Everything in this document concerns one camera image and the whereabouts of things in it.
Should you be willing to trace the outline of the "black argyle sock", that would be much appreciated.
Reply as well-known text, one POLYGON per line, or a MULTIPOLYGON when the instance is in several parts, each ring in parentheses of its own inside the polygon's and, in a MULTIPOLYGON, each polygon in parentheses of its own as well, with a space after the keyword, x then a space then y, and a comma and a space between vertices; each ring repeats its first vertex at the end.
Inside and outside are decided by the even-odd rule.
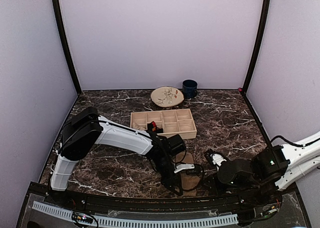
POLYGON ((152 132, 157 133, 157 134, 160 134, 160 133, 164 132, 164 129, 157 127, 157 124, 154 121, 152 121, 151 123, 147 124, 147 130, 148 131, 152 131, 152 132))

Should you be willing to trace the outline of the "wooden compartment tray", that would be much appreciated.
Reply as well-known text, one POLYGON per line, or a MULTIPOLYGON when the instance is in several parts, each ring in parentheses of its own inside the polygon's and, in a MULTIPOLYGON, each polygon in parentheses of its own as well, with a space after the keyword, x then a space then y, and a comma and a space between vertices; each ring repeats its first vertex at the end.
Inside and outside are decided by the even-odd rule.
POLYGON ((130 115, 130 126, 132 122, 147 124, 154 121, 157 127, 163 128, 163 133, 158 135, 167 138, 179 134, 182 139, 195 139, 197 128, 190 109, 173 109, 160 111, 132 112, 130 115))

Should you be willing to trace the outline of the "beige striped sock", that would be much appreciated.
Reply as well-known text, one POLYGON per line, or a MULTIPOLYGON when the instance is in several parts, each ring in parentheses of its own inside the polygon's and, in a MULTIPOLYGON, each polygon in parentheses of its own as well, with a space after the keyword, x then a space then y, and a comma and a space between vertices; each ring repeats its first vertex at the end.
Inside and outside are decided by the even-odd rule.
POLYGON ((144 124, 137 124, 136 122, 132 122, 131 124, 132 129, 136 135, 148 135, 146 132, 147 127, 144 124))

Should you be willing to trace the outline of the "tan plain sock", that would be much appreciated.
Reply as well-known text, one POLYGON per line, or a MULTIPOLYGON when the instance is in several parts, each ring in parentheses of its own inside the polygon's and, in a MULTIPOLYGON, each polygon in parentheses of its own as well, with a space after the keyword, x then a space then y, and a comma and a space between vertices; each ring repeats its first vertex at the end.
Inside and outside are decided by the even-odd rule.
MULTIPOLYGON (((194 158, 191 153, 187 152, 181 152, 175 156, 175 162, 184 162, 188 164, 194 163, 194 158)), ((197 184, 200 181, 200 177, 198 175, 187 175, 185 172, 180 173, 181 176, 181 184, 182 188, 185 190, 189 190, 197 186, 197 184)), ((197 191, 194 189, 192 191, 184 191, 183 192, 183 197, 195 197, 197 195, 197 191)))

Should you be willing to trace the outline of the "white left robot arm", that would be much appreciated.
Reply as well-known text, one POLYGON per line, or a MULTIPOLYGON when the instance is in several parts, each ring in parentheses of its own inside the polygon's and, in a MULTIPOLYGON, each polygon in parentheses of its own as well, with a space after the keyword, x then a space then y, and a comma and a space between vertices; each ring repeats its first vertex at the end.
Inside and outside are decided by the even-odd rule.
POLYGON ((170 138, 150 130, 137 130, 117 124, 88 107, 67 122, 62 129, 57 162, 50 178, 51 198, 60 206, 71 201, 65 191, 75 165, 86 157, 93 145, 109 145, 145 156, 161 175, 161 184, 178 196, 183 195, 181 172, 195 165, 173 162, 173 157, 186 150, 180 135, 170 138))

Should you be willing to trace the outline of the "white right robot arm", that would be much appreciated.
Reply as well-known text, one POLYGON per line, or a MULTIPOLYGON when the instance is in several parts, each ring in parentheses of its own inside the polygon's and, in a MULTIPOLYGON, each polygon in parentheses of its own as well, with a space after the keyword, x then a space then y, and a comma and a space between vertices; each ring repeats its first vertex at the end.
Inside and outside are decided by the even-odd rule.
POLYGON ((258 189, 255 200, 267 204, 275 195, 320 165, 320 134, 316 133, 296 143, 275 136, 285 143, 269 146, 251 160, 229 160, 208 149, 205 157, 215 168, 213 180, 222 188, 258 189))

